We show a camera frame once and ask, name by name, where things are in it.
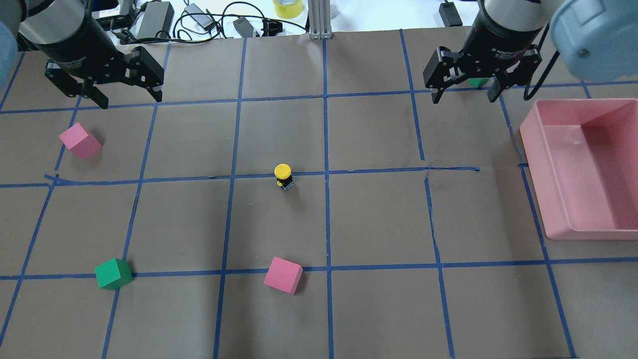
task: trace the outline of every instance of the pink bin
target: pink bin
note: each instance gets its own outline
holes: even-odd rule
[[[521,126],[553,240],[638,240],[638,100],[538,100]]]

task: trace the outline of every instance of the table surface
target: table surface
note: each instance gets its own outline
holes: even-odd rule
[[[0,358],[635,357],[638,242],[545,238],[523,90],[431,103],[420,73],[467,31],[147,45],[164,101],[111,84],[108,110],[22,54],[0,102]],[[538,94],[636,96],[560,61]],[[89,160],[57,138],[74,123],[103,144]],[[296,295],[263,285],[274,256],[303,265]],[[98,289],[113,257],[135,279]]]

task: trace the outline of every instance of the blue tape line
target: blue tape line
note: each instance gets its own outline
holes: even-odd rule
[[[239,91],[237,93],[237,116],[235,117],[235,141],[233,144],[233,162],[230,170],[230,188],[228,190],[228,209],[226,210],[226,231],[224,233],[224,251],[221,257],[221,278],[219,280],[219,296],[217,300],[217,320],[215,322],[215,342],[213,345],[212,357],[219,358],[219,338],[221,335],[221,314],[224,306],[224,290],[226,286],[226,266],[228,264],[228,244],[230,242],[230,223],[233,212],[233,197],[235,192],[235,174],[237,172],[237,148],[239,146],[239,123],[241,119],[241,103],[244,91],[244,71],[246,69],[246,45],[248,41],[244,38],[241,52],[241,67],[239,72]]]
[[[565,340],[567,342],[567,347],[569,348],[569,354],[572,358],[575,358],[576,350],[574,349],[572,336],[569,332],[569,327],[567,325],[565,311],[563,310],[563,303],[560,299],[560,294],[558,293],[558,286],[556,285],[556,279],[554,278],[554,270],[552,269],[552,264],[549,260],[547,247],[545,247],[545,238],[543,237],[543,232],[540,228],[540,220],[538,219],[538,214],[536,213],[534,199],[531,195],[530,184],[527,181],[527,175],[525,175],[525,169],[523,167],[520,167],[520,170],[521,170],[521,177],[523,177],[523,184],[525,185],[525,192],[527,193],[527,198],[528,198],[528,201],[530,202],[531,214],[534,218],[534,224],[536,225],[536,233],[538,235],[538,240],[540,242],[540,248],[543,251],[543,257],[545,258],[545,265],[547,266],[547,274],[549,275],[549,281],[552,285],[552,292],[554,293],[554,299],[556,300],[556,308],[558,309],[558,315],[560,317],[560,321],[563,326]]]
[[[279,97],[254,97],[254,98],[242,98],[242,102],[257,102],[257,101],[281,101],[281,100],[309,100],[311,98],[321,98],[321,95],[301,95],[301,96],[279,96]]]
[[[329,171],[330,174],[342,175],[342,174],[364,174],[364,173],[396,173],[396,172],[420,172],[427,170],[434,171],[473,171],[479,172],[479,167],[401,167],[401,168],[379,168],[379,169],[354,169],[354,170],[334,170]],[[294,176],[325,176],[325,171],[310,171],[310,172],[293,172]],[[114,185],[134,185],[140,182],[139,179],[124,179],[120,181],[72,181],[69,179],[63,179],[54,177],[49,174],[45,174],[44,177],[48,180],[55,181],[57,186],[114,186]],[[273,178],[272,173],[258,173],[258,174],[236,174],[234,178],[236,180],[246,178]],[[230,176],[194,176],[194,177],[166,177],[166,178],[142,178],[142,183],[157,183],[157,182],[179,182],[179,181],[210,181],[210,180],[229,180]],[[0,185],[0,188],[4,187],[47,187],[46,183],[12,183]]]
[[[450,312],[447,307],[447,294],[445,293],[445,281],[443,279],[443,265],[441,264],[441,254],[436,244],[436,231],[434,230],[434,217],[432,215],[432,195],[430,193],[430,182],[426,178],[424,181],[426,187],[427,214],[430,219],[430,230],[432,232],[432,244],[434,246],[434,258],[438,267],[439,290],[441,291],[441,305],[443,307],[443,320],[445,321],[445,335],[447,336],[447,347],[450,352],[451,359],[454,355],[454,341],[452,340],[452,327],[450,325]]]
[[[359,271],[359,270],[409,270],[409,269],[433,269],[438,268],[436,263],[407,263],[407,264],[363,264],[357,266],[332,266],[333,271]]]
[[[552,264],[628,263],[638,262],[638,257],[550,259],[549,262]]]
[[[574,82],[571,84],[543,84],[544,88],[579,88],[581,87],[581,83],[580,82]],[[512,89],[524,89],[525,86],[518,86],[518,85],[514,85],[512,86]]]
[[[170,55],[170,43],[166,47],[166,54],[164,56],[164,74],[166,74],[166,68],[168,65],[168,57]],[[154,104],[153,115],[151,117],[151,124],[149,125],[149,135],[146,138],[146,145],[144,147],[144,156],[142,157],[142,165],[140,166],[140,176],[137,181],[137,190],[135,192],[135,200],[133,201],[133,208],[131,210],[131,219],[126,231],[126,240],[124,241],[124,250],[122,251],[122,260],[125,261],[128,255],[128,247],[131,242],[131,233],[133,232],[133,223],[135,222],[135,214],[137,212],[137,204],[140,199],[140,193],[142,191],[142,180],[144,178],[144,171],[146,170],[146,160],[149,155],[149,148],[151,147],[151,139],[153,136],[153,130],[155,127],[155,118],[158,112],[158,104]],[[113,322],[115,321],[115,311],[117,310],[117,301],[119,298],[119,289],[115,291],[113,296],[113,306],[111,307],[111,315],[108,319],[107,334],[104,338],[104,346],[102,348],[102,359],[106,359],[108,353],[108,345],[111,340],[111,331],[113,330]]]
[[[379,168],[379,169],[340,169],[330,171],[330,174],[360,174],[360,173],[395,173],[395,172],[420,172],[427,170],[434,171],[473,171],[479,172],[479,167],[402,167],[402,168]]]
[[[49,174],[45,174],[44,178],[55,181],[56,186],[115,186],[115,185],[134,185],[139,182],[138,179],[126,179],[122,181],[70,181],[68,179],[55,178]]]
[[[133,273],[133,278],[155,277],[191,277],[200,275],[219,275],[221,270],[187,270],[187,271],[147,271]]]
[[[550,259],[552,264],[587,264],[587,263],[634,263],[638,257],[600,257],[600,258],[568,258]],[[413,270],[435,268],[477,268],[477,267],[509,267],[509,266],[540,266],[545,265],[545,260],[536,259],[528,261],[488,261],[488,262],[449,262],[449,263],[398,263],[398,264],[361,264],[330,266],[331,271],[365,271],[365,270]],[[326,266],[304,267],[304,271],[327,271]],[[237,270],[188,270],[188,271],[150,271],[133,273],[135,278],[152,277],[190,277],[201,275],[242,275],[267,273],[268,268],[247,268]],[[18,280],[20,275],[0,275],[0,280]],[[24,280],[49,280],[49,279],[87,279],[95,278],[94,273],[69,273],[69,274],[28,274],[22,276]]]
[[[48,183],[6,183],[0,188],[48,187]]]
[[[495,261],[495,262],[452,262],[442,263],[443,268],[511,267],[545,265],[544,260],[531,261]]]
[[[379,92],[358,92],[358,93],[331,93],[324,94],[322,97],[365,97],[365,96],[385,96],[385,95],[407,95],[410,91],[379,91]]]
[[[408,56],[408,47],[405,45],[405,36],[403,35],[403,29],[399,29],[399,35],[401,37],[403,57],[405,57],[405,67],[408,70],[408,82],[410,83],[410,98],[412,99],[412,114],[414,115],[414,127],[417,131],[417,145],[419,146],[419,156],[421,156],[422,161],[425,161],[426,157],[425,157],[425,154],[423,154],[423,142],[421,141],[421,126],[419,125],[419,112],[417,111],[417,99],[414,96],[414,82],[412,81],[412,69],[410,68],[410,58]]]
[[[71,273],[71,274],[30,274],[25,275],[24,279],[87,279],[95,278],[95,273]]]
[[[101,359],[107,359],[108,345],[111,341],[111,332],[113,331],[113,322],[115,321],[115,311],[117,310],[117,301],[119,299],[119,289],[115,290],[113,294],[113,304],[111,305],[111,314],[108,316],[107,334],[104,339],[104,346],[102,347]]]
[[[144,183],[156,182],[180,182],[180,181],[210,181],[210,180],[229,180],[230,176],[197,176],[197,177],[171,177],[171,178],[145,178]]]
[[[176,101],[176,102],[162,102],[160,106],[181,106],[181,105],[204,105],[208,103],[235,103],[236,98],[228,100],[197,100],[197,101]]]
[[[124,250],[122,251],[122,260],[125,261],[128,256],[128,247],[131,243],[131,235],[133,234],[133,224],[135,223],[135,215],[137,214],[137,205],[140,201],[140,194],[142,193],[142,183],[144,179],[144,171],[146,170],[146,160],[149,156],[149,148],[151,147],[151,139],[153,136],[153,130],[155,128],[155,118],[158,113],[158,107],[153,108],[153,115],[151,117],[151,125],[149,126],[149,135],[146,138],[146,146],[144,148],[144,156],[142,157],[142,167],[140,169],[140,177],[137,181],[137,189],[135,191],[135,200],[133,201],[133,208],[131,209],[131,219],[128,222],[128,229],[126,230],[126,240],[124,241]]]
[[[585,82],[586,86],[605,86],[605,85],[626,85],[626,84],[638,84],[638,81],[615,81],[615,82]],[[546,84],[543,87],[548,88],[564,88],[564,87],[578,87],[580,84]],[[524,86],[513,86],[512,88],[521,89]],[[450,92],[464,92],[464,91],[485,91],[489,88],[448,88],[446,91]],[[322,98],[322,97],[358,97],[358,96],[383,96],[383,95],[406,95],[414,92],[416,93],[430,93],[430,89],[415,89],[414,91],[402,90],[402,91],[379,91],[379,92],[363,92],[363,93],[333,93],[325,95],[304,95],[304,96],[281,96],[281,97],[259,97],[259,98],[243,98],[242,102],[257,102],[257,101],[276,101],[276,100],[294,100],[294,99],[307,99],[307,98]],[[180,106],[180,105],[199,105],[206,103],[234,103],[237,102],[236,98],[221,99],[221,100],[196,100],[196,101],[176,101],[176,102],[161,102],[161,103],[137,103],[129,105],[111,105],[109,108],[122,109],[132,107],[151,107],[151,106]],[[3,114],[23,114],[34,112],[58,112],[58,111],[72,111],[73,107],[63,107],[57,109],[29,109],[29,110],[10,110],[0,111],[0,115]],[[80,107],[78,111],[84,110],[98,110],[98,106]]]
[[[603,81],[603,82],[585,82],[587,86],[608,86],[608,85],[634,85],[638,84],[638,80],[631,81]]]
[[[59,109],[31,109],[31,110],[10,110],[10,111],[2,111],[0,114],[34,114],[39,112],[62,112],[62,111],[73,111],[73,107],[61,107]]]
[[[27,249],[27,255],[24,258],[24,262],[22,263],[22,269],[20,271],[20,277],[18,278],[18,282],[15,284],[15,290],[13,291],[13,296],[11,298],[11,303],[9,304],[9,309],[7,310],[6,317],[4,318],[4,324],[2,327],[2,332],[0,332],[0,347],[2,346],[4,335],[6,334],[6,329],[9,326],[9,320],[11,319],[11,314],[13,313],[13,307],[15,306],[15,301],[18,298],[18,292],[20,292],[20,287],[22,286],[22,281],[24,280],[24,275],[27,272],[27,266],[29,265],[29,260],[31,258],[31,253],[33,253],[33,247],[36,244],[36,239],[38,237],[38,233],[40,231],[40,226],[42,225],[42,218],[44,218],[44,214],[47,211],[47,206],[49,201],[51,200],[51,195],[53,194],[53,189],[55,189],[56,184],[52,184],[48,188],[47,198],[44,201],[42,206],[42,210],[40,211],[40,216],[38,217],[38,221],[36,223],[36,227],[33,230],[33,235],[31,236],[31,241],[29,242],[29,248]]]
[[[516,136],[514,135],[514,128],[512,127],[512,122],[510,121],[510,115],[507,113],[507,107],[505,106],[505,101],[502,96],[498,97],[498,101],[501,103],[501,109],[503,110],[503,116],[505,117],[505,123],[507,124],[507,128],[510,131],[510,138],[512,139],[512,143],[514,143],[514,147],[516,147],[516,151],[519,154],[519,158],[521,162],[525,162],[525,156],[523,155],[523,151],[521,151],[521,147],[516,141]]]
[[[80,107],[80,101],[82,101],[82,97],[78,96],[78,100],[75,102],[75,107],[73,108],[73,114],[71,115],[71,121],[69,121],[69,125],[67,126],[67,128],[71,128],[71,126],[73,126],[73,123],[75,122],[75,116],[78,113],[78,108]],[[58,169],[60,169],[60,164],[62,163],[62,156],[64,156],[65,148],[66,146],[62,144],[62,147],[60,148],[60,154],[57,156],[57,162],[56,162],[56,166],[54,167],[54,171],[57,171]]]
[[[587,88],[587,84],[585,84],[584,81],[581,81],[581,84],[582,84],[582,89],[585,91],[585,96],[587,96],[587,98],[591,98],[590,89]]]
[[[11,76],[11,80],[9,80],[9,84],[6,87],[4,96],[2,96],[2,102],[0,102],[0,111],[4,107],[4,102],[6,101],[7,96],[9,96],[9,91],[11,91],[11,87],[13,86],[13,81],[15,81],[15,77],[18,75],[18,70],[20,70],[20,65],[22,65],[22,60],[24,60],[24,54],[26,54],[26,52],[23,52],[22,55],[20,55],[18,64],[15,65],[15,70],[13,71],[13,75]]]
[[[325,266],[328,314],[328,357],[334,359],[334,324],[332,315],[332,247],[330,245],[330,158],[328,156],[328,49],[322,40],[323,65],[323,169],[325,171]]]
[[[293,176],[323,176],[325,172],[323,171],[314,171],[314,172],[293,172]],[[272,178],[275,177],[274,173],[257,173],[257,174],[237,174],[235,175],[236,180],[244,179],[244,178]]]

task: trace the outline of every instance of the foam block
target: foam block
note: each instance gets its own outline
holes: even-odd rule
[[[303,271],[304,268],[299,264],[275,257],[272,259],[271,267],[268,268],[268,274],[266,274],[263,283],[266,286],[295,295]]]
[[[95,277],[102,289],[114,291],[133,281],[128,263],[117,258],[95,267]]]
[[[489,79],[468,79],[468,82],[470,83],[470,85],[474,86],[475,88],[479,88],[483,86],[488,81]]]
[[[83,160],[102,148],[98,140],[79,123],[69,127],[59,137],[69,151]]]

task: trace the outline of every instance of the green cube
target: green cube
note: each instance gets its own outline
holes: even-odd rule
[[[100,288],[110,291],[133,281],[128,263],[117,258],[95,267],[95,277],[98,279]]]
[[[489,79],[468,79],[468,82],[470,83],[470,85],[474,86],[475,88],[479,88],[483,86],[488,81]]]

